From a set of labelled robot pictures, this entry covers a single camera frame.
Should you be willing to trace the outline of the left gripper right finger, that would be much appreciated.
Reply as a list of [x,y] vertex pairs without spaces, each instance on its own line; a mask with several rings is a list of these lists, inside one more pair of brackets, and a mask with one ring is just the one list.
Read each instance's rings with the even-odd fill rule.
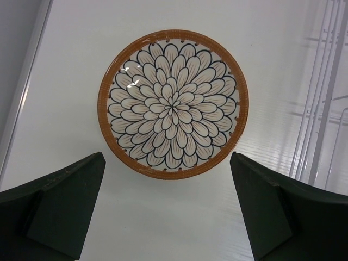
[[254,260],[347,260],[347,196],[241,153],[230,166]]

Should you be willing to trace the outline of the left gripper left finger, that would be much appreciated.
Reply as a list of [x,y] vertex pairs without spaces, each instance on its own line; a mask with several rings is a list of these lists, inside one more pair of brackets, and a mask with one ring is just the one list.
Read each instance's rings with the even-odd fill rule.
[[93,153],[1,192],[1,260],[79,260],[106,161]]

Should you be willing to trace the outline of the flower pattern plate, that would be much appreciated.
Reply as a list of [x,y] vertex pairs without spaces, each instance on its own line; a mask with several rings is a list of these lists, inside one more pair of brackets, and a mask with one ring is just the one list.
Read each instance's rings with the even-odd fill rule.
[[157,179],[185,179],[222,162],[248,117],[248,89],[235,58],[200,33],[168,29],[124,48],[97,102],[102,135],[125,165]]

